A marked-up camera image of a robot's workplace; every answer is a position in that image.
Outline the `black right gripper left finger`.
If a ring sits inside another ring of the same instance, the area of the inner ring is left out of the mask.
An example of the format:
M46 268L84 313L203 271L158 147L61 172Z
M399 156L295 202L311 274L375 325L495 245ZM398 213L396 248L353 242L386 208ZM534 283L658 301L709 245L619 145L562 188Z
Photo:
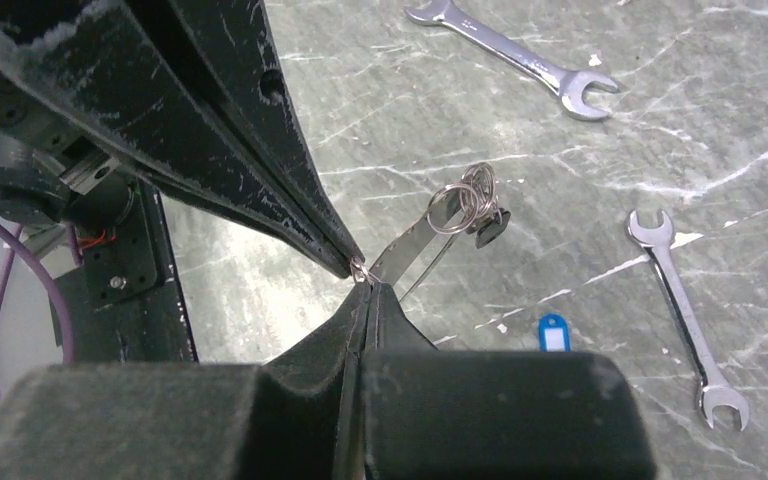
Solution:
M0 479L360 479L372 288L262 365L55 366L0 403Z

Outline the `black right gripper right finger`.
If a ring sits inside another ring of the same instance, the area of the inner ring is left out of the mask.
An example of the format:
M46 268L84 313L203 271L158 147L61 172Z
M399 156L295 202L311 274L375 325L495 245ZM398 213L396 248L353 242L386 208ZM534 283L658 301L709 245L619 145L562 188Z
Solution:
M592 352L439 350L372 289L361 357L370 479L652 479L631 387Z

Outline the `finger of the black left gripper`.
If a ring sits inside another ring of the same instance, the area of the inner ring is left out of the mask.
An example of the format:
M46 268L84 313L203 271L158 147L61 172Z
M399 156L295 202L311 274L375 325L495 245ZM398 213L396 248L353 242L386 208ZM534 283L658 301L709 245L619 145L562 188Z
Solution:
M270 185L295 208L305 252L325 265L364 255L321 184L287 89L262 1L174 1L215 81L227 126L242 135Z
M119 173L306 253L295 208L227 126L174 1L0 1L0 72L118 159Z

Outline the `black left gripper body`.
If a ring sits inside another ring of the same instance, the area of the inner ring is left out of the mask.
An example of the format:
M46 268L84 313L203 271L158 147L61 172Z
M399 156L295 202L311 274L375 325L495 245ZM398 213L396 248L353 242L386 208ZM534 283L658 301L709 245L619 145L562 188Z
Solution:
M0 72L0 216L25 225L123 222L134 182L117 158Z

